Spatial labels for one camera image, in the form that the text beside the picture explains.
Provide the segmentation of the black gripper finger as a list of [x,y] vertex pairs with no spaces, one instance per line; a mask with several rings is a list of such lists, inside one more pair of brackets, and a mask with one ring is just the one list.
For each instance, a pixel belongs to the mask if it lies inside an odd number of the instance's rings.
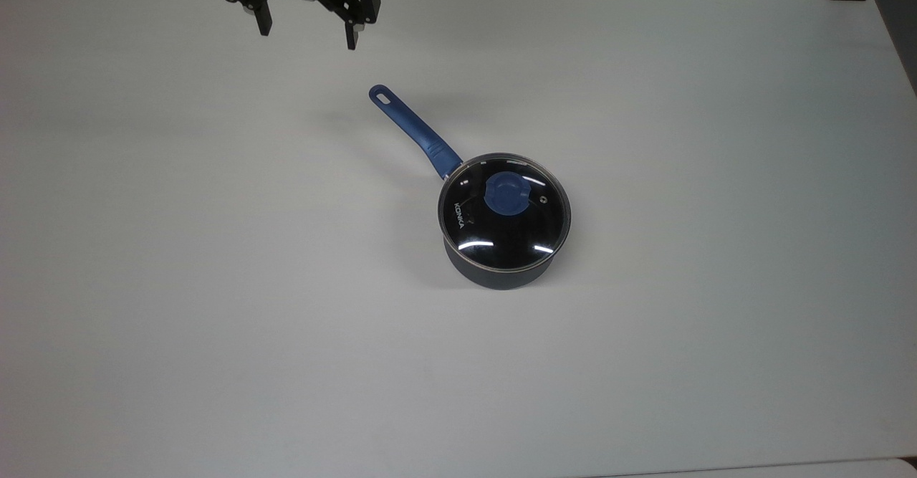
[[344,25],[348,50],[356,50],[358,34],[367,24],[375,24],[379,16],[380,0],[343,0]]
[[256,20],[256,27],[263,37],[268,37],[272,30],[272,14],[269,10],[268,0],[246,1],[246,11]]

